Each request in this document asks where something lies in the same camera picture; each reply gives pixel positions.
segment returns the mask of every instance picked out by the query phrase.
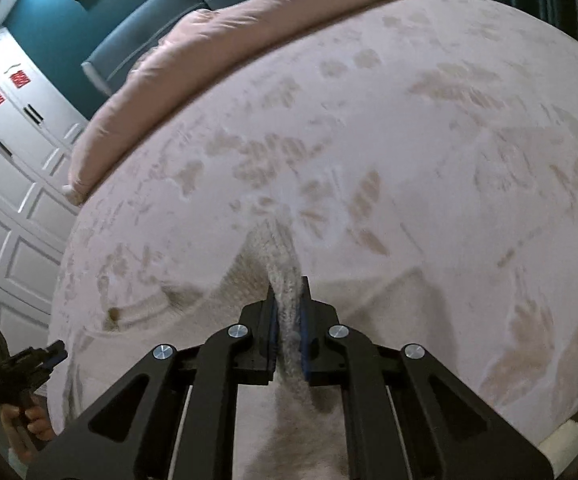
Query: teal wall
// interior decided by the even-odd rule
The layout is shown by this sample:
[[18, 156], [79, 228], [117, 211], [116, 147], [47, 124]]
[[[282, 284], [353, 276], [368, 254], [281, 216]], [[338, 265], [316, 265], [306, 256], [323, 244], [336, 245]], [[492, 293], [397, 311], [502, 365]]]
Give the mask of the teal wall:
[[145, 1], [18, 0], [5, 27], [58, 90], [91, 118], [105, 99], [80, 63]]

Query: metal pivot bolt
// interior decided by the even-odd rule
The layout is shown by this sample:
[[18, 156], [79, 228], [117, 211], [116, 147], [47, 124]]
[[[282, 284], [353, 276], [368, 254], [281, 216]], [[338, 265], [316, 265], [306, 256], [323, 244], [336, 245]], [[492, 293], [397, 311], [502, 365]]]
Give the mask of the metal pivot bolt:
[[416, 344], [407, 345], [405, 346], [405, 355], [409, 359], [422, 359], [425, 356], [425, 349]]
[[173, 348], [169, 345], [158, 345], [153, 349], [153, 356], [156, 359], [164, 361], [173, 355]]
[[249, 333], [249, 329], [244, 325], [231, 325], [227, 331], [233, 338], [239, 339]]
[[329, 335], [334, 339], [342, 339], [349, 335], [349, 329], [344, 325], [334, 325], [329, 329]]

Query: triangular cutout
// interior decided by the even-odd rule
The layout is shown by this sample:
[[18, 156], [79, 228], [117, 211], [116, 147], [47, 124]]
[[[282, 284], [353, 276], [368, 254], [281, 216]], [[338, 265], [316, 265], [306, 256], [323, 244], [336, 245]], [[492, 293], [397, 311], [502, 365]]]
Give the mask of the triangular cutout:
[[124, 442], [129, 434], [136, 410], [149, 384], [149, 377], [136, 377], [89, 423], [90, 431], [110, 438], [115, 442]]
[[454, 391], [438, 377], [429, 377], [431, 389], [440, 405], [442, 416], [451, 436], [462, 442], [486, 431], [486, 421], [470, 408]]

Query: plush fabric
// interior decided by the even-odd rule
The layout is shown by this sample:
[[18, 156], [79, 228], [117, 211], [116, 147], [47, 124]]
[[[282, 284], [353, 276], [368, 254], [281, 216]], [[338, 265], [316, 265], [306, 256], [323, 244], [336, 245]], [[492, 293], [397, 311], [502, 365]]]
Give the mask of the plush fabric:
[[156, 49], [95, 114], [74, 147], [65, 196], [84, 200], [156, 124], [239, 62], [377, 1], [249, 0], [217, 11], [213, 20], [195, 22], [197, 34]]
[[[172, 114], [74, 226], [55, 427], [153, 346], [200, 344], [263, 298], [266, 220], [314, 298], [378, 344], [426, 346], [532, 442], [578, 408], [578, 42], [562, 32], [489, 0], [396, 0]], [[322, 396], [242, 388], [234, 478], [344, 478]]]

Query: white wardrobe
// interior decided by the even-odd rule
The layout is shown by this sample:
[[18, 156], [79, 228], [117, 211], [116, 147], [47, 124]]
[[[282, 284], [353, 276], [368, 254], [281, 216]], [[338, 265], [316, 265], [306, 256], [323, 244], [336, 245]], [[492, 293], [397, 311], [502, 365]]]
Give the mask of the white wardrobe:
[[60, 261], [78, 213], [60, 189], [85, 126], [0, 30], [0, 329], [12, 353], [47, 344]]

